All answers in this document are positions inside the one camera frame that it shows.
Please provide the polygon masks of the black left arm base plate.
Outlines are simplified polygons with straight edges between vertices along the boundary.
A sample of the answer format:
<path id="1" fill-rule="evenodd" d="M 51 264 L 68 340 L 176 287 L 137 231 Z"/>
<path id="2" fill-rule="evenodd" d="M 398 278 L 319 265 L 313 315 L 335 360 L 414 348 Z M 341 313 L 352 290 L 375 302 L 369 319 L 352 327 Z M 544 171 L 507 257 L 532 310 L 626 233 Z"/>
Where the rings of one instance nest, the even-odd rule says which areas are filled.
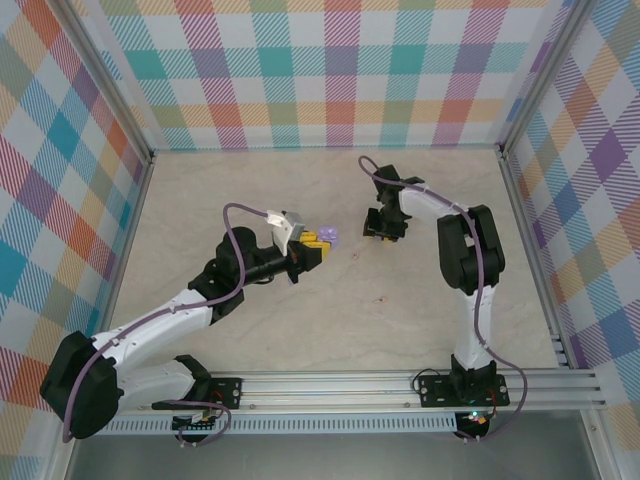
<path id="1" fill-rule="evenodd" d="M 238 377 L 211 378 L 196 380 L 191 389 L 172 401 L 159 401 L 151 405 L 153 410 L 187 409 L 192 405 L 186 402 L 207 402 L 222 404 L 230 410 L 239 408 L 243 380 Z"/>

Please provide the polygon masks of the aluminium frame post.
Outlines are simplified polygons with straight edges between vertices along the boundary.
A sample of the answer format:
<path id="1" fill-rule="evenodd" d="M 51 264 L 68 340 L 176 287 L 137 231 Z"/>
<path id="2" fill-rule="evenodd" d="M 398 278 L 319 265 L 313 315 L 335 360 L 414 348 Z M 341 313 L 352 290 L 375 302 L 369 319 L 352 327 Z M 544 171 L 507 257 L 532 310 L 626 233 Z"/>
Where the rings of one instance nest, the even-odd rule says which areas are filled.
<path id="1" fill-rule="evenodd" d="M 521 92 L 516 97 L 503 131 L 496 143 L 500 158 L 509 154 L 525 133 L 544 94 L 556 78 L 563 62 L 598 0 L 562 0 L 547 35 L 537 51 Z"/>
<path id="2" fill-rule="evenodd" d="M 81 16 L 76 12 L 71 0 L 56 0 L 56 2 L 65 12 L 67 20 L 70 23 L 70 29 L 78 37 L 79 49 L 87 57 L 87 63 L 90 65 L 91 73 L 94 75 L 101 92 L 106 95 L 107 102 L 114 109 L 115 116 L 121 122 L 124 132 L 145 161 L 151 163 L 153 160 L 153 150 L 138 126 L 100 50 L 96 47 L 88 30 L 84 26 Z"/>

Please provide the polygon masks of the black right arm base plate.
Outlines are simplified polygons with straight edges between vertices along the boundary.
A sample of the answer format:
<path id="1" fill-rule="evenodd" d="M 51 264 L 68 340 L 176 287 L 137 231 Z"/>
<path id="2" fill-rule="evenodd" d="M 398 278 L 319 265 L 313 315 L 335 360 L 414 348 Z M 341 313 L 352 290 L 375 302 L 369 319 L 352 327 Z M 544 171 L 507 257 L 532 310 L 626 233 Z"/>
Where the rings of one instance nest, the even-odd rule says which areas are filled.
<path id="1" fill-rule="evenodd" d="M 448 375 L 421 375 L 418 379 L 418 393 L 423 408 L 504 407 L 511 403 L 503 375 L 460 388 L 456 388 Z"/>

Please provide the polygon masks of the aluminium side rail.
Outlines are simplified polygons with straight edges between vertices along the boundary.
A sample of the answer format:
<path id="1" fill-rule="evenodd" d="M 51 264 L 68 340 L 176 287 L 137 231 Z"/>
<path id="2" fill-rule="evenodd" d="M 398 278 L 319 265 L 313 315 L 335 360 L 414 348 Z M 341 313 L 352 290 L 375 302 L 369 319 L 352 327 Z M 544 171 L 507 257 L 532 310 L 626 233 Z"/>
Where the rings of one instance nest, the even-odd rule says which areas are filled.
<path id="1" fill-rule="evenodd" d="M 99 322 L 96 324 L 96 331 L 103 331 L 107 329 L 111 324 L 122 282 L 126 273 L 127 263 L 129 261 L 131 250 L 133 247 L 136 231 L 152 180 L 156 158 L 156 153 L 151 152 L 150 157 L 146 161 L 142 170 L 142 177 L 138 195 L 136 197 L 134 208 L 131 211 L 130 217 L 128 219 L 127 229 L 125 230 L 126 236 L 124 237 L 122 252 L 120 257 L 118 258 L 117 263 L 115 264 L 113 281 L 111 282 L 109 295 L 104 305 L 104 311 L 99 317 Z"/>
<path id="2" fill-rule="evenodd" d="M 538 250 L 537 239 L 528 223 L 524 198 L 515 180 L 508 156 L 500 149 L 496 152 L 498 165 L 507 190 L 511 208 L 524 246 L 532 278 L 541 303 L 550 339 L 560 368 L 573 369 L 574 358 L 571 346 L 567 345 L 558 309 L 553 299 L 552 289 L 545 276 L 542 258 Z"/>

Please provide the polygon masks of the long aluminium base rail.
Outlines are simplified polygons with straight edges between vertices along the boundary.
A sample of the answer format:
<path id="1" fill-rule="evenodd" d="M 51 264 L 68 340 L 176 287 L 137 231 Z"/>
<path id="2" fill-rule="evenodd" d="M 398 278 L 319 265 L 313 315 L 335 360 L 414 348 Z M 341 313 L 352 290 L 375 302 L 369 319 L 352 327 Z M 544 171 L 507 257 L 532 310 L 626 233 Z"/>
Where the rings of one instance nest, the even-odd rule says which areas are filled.
<path id="1" fill-rule="evenodd" d="M 527 383 L 513 370 L 501 372 L 513 411 L 522 394 L 525 411 L 599 410 L 604 391 L 590 370 L 528 369 Z M 411 371 L 241 372 L 242 413 L 346 413 L 418 410 Z"/>

